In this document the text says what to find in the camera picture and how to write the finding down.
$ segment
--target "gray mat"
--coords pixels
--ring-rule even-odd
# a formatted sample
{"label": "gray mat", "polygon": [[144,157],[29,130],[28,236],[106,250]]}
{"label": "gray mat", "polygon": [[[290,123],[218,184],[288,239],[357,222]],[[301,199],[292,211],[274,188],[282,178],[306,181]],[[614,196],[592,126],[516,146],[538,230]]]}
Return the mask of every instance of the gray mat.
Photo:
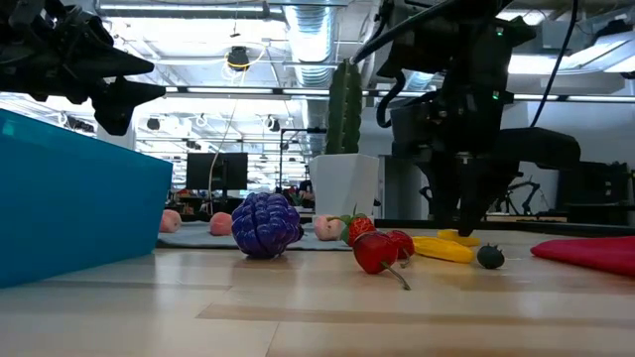
{"label": "gray mat", "polygon": [[[312,224],[303,225],[305,236],[290,244],[287,250],[349,251],[346,243],[337,240],[322,242],[314,233]],[[160,247],[238,249],[232,236],[214,237],[209,234],[209,223],[186,222],[177,233],[159,233]]]}

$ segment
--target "ventilation duct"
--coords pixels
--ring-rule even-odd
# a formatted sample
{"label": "ventilation duct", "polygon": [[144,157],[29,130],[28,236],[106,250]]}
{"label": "ventilation duct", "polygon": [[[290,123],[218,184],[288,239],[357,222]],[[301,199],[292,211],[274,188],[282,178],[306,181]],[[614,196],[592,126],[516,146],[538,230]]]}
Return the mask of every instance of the ventilation duct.
{"label": "ventilation duct", "polygon": [[434,74],[410,71],[404,90],[424,91],[434,76]]}
{"label": "ventilation duct", "polygon": [[[289,41],[294,61],[316,62],[334,60],[335,9],[324,6],[286,6],[289,23]],[[296,66],[298,84],[308,88],[325,88],[330,84],[332,68],[309,65]],[[328,101],[307,100],[306,125],[308,128],[325,127]],[[313,154],[321,151],[323,135],[307,135]]]}
{"label": "ventilation duct", "polygon": [[[344,1],[328,1],[331,6],[318,6],[309,1],[302,6],[267,6],[237,4],[231,6],[180,5],[178,3],[148,2],[143,0],[101,0],[95,11],[102,16],[139,18],[215,18],[286,21],[289,24],[289,40],[294,61],[307,62],[308,66],[295,66],[298,84],[307,88],[328,87],[332,68],[317,63],[335,60],[333,50],[336,6]],[[328,102],[308,100],[306,104],[308,127],[324,127]],[[323,136],[309,135],[312,152],[319,151]]]}
{"label": "ventilation duct", "polygon": [[99,16],[128,18],[183,18],[183,19],[237,19],[285,21],[280,6],[262,4],[216,5],[143,0],[96,1],[95,12]]}

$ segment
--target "green cactus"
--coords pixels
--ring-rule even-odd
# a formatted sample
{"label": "green cactus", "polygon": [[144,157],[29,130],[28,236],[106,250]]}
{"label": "green cactus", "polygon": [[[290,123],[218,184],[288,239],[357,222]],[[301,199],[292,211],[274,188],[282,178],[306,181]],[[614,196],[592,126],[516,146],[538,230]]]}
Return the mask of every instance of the green cactus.
{"label": "green cactus", "polygon": [[337,66],[328,89],[326,154],[359,152],[361,101],[361,74],[357,65],[345,59]]}

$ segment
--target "cable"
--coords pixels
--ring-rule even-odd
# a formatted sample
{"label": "cable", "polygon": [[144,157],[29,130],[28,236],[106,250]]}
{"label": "cable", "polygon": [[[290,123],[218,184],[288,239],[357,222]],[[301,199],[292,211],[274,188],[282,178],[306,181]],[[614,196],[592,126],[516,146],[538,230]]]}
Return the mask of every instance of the cable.
{"label": "cable", "polygon": [[36,56],[36,54],[28,54],[28,55],[24,55],[24,56],[16,58],[16,59],[3,60],[3,61],[0,61],[0,65],[17,65],[17,64],[20,64],[21,61],[29,60],[29,59],[31,59],[31,58],[33,58],[35,56]]}
{"label": "cable", "polygon": [[364,44],[364,46],[362,46],[361,49],[357,51],[355,56],[353,56],[352,64],[360,63],[362,60],[370,56],[370,54],[381,49],[384,45],[395,40],[397,37],[412,30],[421,22],[442,15],[446,10],[450,9],[453,6],[456,6],[460,2],[461,0],[447,0],[431,7],[430,9],[424,10],[414,15],[407,20],[404,20],[403,22],[399,23],[399,25],[388,30],[385,34],[378,36],[375,39],[372,39]]}
{"label": "cable", "polygon": [[406,85],[406,76],[402,71],[397,73],[395,79],[397,79],[397,83],[390,88],[388,94],[381,98],[379,105],[377,105],[377,125],[384,129],[390,128],[392,125],[390,120],[386,121],[386,109],[388,108],[388,103],[390,103],[390,101],[393,100]]}
{"label": "cable", "polygon": [[[245,76],[247,74],[247,70],[242,72],[242,78],[240,79],[240,86],[243,85],[243,83],[245,82]],[[213,176],[213,170],[214,170],[214,165],[216,165],[216,159],[218,159],[218,154],[220,154],[220,150],[222,148],[222,145],[225,143],[225,139],[227,138],[227,133],[229,133],[229,128],[231,127],[231,122],[234,120],[234,114],[236,113],[236,107],[238,106],[238,99],[236,99],[234,101],[234,108],[231,111],[231,116],[229,117],[229,121],[227,122],[227,128],[225,129],[225,133],[222,136],[222,139],[220,140],[220,144],[218,144],[218,147],[216,149],[216,154],[214,155],[214,159],[211,161],[211,167],[209,167],[209,185],[208,185],[208,194],[209,194],[209,215],[213,214],[213,210],[211,209],[211,180],[212,180],[212,176]]]}
{"label": "cable", "polygon": [[547,102],[547,96],[549,96],[549,92],[552,91],[552,85],[554,85],[554,80],[556,79],[556,74],[558,74],[558,68],[560,67],[560,62],[563,61],[563,57],[565,56],[565,52],[567,51],[567,46],[569,45],[569,40],[572,37],[573,29],[575,28],[575,24],[577,17],[577,0],[573,0],[573,4],[571,6],[571,20],[569,22],[569,28],[567,29],[567,34],[565,35],[565,40],[563,41],[563,47],[560,49],[560,53],[558,54],[558,58],[556,59],[556,64],[554,65],[554,69],[552,70],[552,75],[549,77],[549,82],[547,82],[547,87],[545,87],[545,93],[543,94],[543,99],[541,99],[540,104],[538,105],[538,110],[536,110],[536,115],[534,116],[534,120],[532,120],[532,124],[529,126],[533,128],[538,123],[538,118],[540,118],[540,114],[543,112],[543,108],[545,107],[545,103]]}

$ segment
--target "blue bin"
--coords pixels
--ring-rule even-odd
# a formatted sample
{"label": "blue bin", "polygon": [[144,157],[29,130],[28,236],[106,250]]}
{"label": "blue bin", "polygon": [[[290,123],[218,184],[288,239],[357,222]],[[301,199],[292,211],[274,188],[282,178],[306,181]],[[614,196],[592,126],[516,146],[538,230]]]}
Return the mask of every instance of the blue bin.
{"label": "blue bin", "polygon": [[172,164],[0,109],[0,288],[146,255]]}

